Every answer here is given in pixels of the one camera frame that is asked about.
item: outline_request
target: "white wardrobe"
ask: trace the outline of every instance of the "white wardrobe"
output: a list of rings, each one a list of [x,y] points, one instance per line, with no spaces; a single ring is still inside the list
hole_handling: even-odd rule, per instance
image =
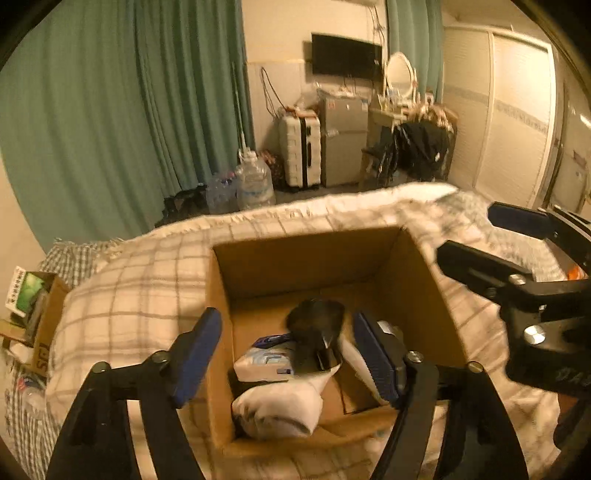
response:
[[[551,46],[499,28],[445,29],[443,103],[459,114],[449,181],[531,207],[554,129]]]

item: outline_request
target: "floor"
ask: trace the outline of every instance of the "floor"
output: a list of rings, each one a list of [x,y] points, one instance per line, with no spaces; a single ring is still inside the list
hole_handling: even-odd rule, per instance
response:
[[[392,181],[390,183],[390,187],[395,187],[397,185],[403,184],[407,182],[408,176],[406,174],[398,172],[398,174],[394,174]],[[297,190],[297,191],[280,191],[275,190],[275,202],[276,204],[280,203],[290,203],[296,202],[298,200],[310,200],[312,198],[323,197],[325,195],[337,195],[339,193],[359,193],[359,192],[368,192],[373,190],[371,179],[367,179],[363,186],[360,187],[358,183],[351,183],[347,185],[337,185],[335,187],[323,187],[318,185],[316,187],[312,187],[306,190]]]
[[[298,190],[294,192],[282,192],[279,190],[275,191],[275,202],[290,203],[298,200],[310,200],[312,198],[323,197],[325,195],[337,195],[339,193],[358,193],[364,192],[365,190],[360,189],[357,183],[349,185],[337,185],[335,187],[323,187],[317,186],[306,190]]]

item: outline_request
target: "air conditioner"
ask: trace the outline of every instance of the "air conditioner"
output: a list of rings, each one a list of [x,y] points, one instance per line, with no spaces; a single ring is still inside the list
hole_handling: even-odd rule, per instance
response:
[[[384,0],[342,0],[343,2],[349,2],[350,4],[365,5],[366,7],[375,7]]]

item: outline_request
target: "metal screw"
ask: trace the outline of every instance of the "metal screw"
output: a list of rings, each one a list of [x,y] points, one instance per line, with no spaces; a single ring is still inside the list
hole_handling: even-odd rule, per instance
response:
[[[102,372],[106,372],[111,366],[107,362],[98,362],[92,366],[92,371],[95,374],[101,374]]]
[[[412,350],[407,353],[407,358],[414,364],[419,364],[423,361],[423,354],[421,352],[414,352]]]
[[[546,332],[540,325],[531,325],[523,331],[523,337],[527,343],[538,345],[546,340]]]
[[[523,275],[513,274],[509,275],[509,281],[513,285],[524,285],[525,284],[525,277]]]
[[[493,298],[495,298],[495,297],[496,297],[496,288],[492,288],[492,287],[489,287],[489,288],[487,288],[487,289],[484,291],[484,296],[485,296],[487,299],[490,299],[490,300],[492,300]]]
[[[164,364],[168,362],[169,358],[170,356],[168,355],[168,352],[166,350],[159,350],[158,352],[152,354],[152,361],[155,364]]]
[[[478,362],[468,362],[468,370],[475,374],[481,374],[484,371],[484,367]]]

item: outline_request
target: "cardboard box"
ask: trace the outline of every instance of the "cardboard box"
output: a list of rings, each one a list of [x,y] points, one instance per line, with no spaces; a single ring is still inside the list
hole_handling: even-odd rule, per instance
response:
[[[42,278],[46,285],[50,285],[47,304],[37,328],[33,342],[33,360],[25,365],[32,372],[47,376],[47,363],[49,360],[49,347],[56,332],[57,324],[60,323],[61,313],[64,307],[64,300],[69,293],[69,287],[64,281],[53,273],[33,272],[37,277]],[[0,321],[0,335],[21,343],[27,343],[25,329],[10,322]]]
[[[223,331],[206,374],[214,447],[228,457],[274,456],[330,448],[391,426],[396,411],[380,407],[344,365],[322,393],[320,423],[306,439],[262,442],[237,436],[228,373],[259,337],[286,332],[285,317],[309,298],[342,302],[345,332],[362,310],[397,325],[409,349],[437,364],[466,363],[451,315],[418,247],[398,227],[254,239],[214,247],[207,305],[222,313]]]

